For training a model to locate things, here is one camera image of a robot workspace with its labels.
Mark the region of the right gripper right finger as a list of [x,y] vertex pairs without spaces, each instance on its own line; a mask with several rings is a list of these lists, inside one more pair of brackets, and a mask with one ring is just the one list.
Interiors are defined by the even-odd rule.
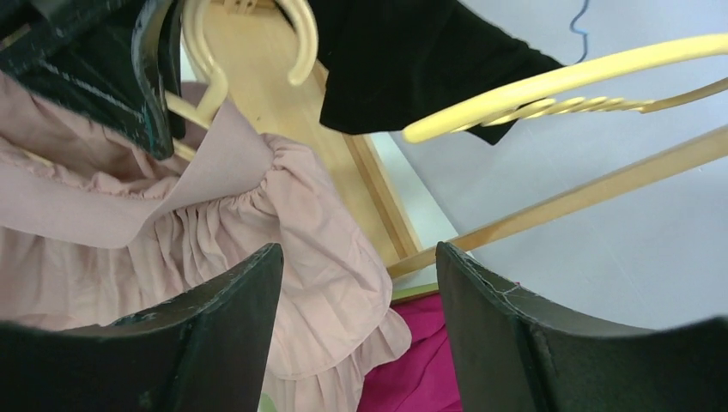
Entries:
[[466,411],[724,411],[727,319],[649,330],[586,315],[455,245],[436,272]]

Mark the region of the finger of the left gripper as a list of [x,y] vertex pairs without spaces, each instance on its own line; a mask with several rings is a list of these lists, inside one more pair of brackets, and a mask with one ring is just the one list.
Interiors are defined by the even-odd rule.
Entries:
[[3,1],[1,71],[24,88],[117,131],[157,160],[185,121],[179,93],[181,1]]

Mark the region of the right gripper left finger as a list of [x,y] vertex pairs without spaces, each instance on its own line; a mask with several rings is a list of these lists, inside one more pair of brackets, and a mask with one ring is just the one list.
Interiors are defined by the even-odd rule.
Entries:
[[4,411],[254,411],[283,253],[270,243],[205,283],[107,326],[1,324]]

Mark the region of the magenta pleated skirt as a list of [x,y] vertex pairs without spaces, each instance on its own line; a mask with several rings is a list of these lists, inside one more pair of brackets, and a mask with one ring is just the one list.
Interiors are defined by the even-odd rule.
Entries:
[[367,373],[358,411],[529,411],[526,398],[496,403],[494,395],[473,407],[461,401],[440,289],[399,303],[411,343],[398,359]]

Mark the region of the light pink skirt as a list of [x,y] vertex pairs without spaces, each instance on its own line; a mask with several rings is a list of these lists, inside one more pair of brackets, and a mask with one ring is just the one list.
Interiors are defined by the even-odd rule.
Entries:
[[157,161],[1,78],[1,317],[110,324],[282,247],[263,391],[280,411],[354,411],[366,375],[409,348],[375,248],[307,146],[223,103]]

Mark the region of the dark striped garment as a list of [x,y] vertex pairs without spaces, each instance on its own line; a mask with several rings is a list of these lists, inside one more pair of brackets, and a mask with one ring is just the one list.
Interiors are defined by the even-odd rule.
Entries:
[[489,90],[560,68],[458,1],[312,0],[327,69],[320,123],[397,131]]

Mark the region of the light blue hanger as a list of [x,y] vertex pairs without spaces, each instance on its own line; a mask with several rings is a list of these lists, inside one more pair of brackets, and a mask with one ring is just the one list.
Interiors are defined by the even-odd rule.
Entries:
[[590,8],[590,3],[590,0],[583,0],[579,11],[574,15],[568,25],[569,31],[581,39],[581,54],[575,61],[576,64],[584,62],[589,53],[589,33],[579,26],[579,21]]

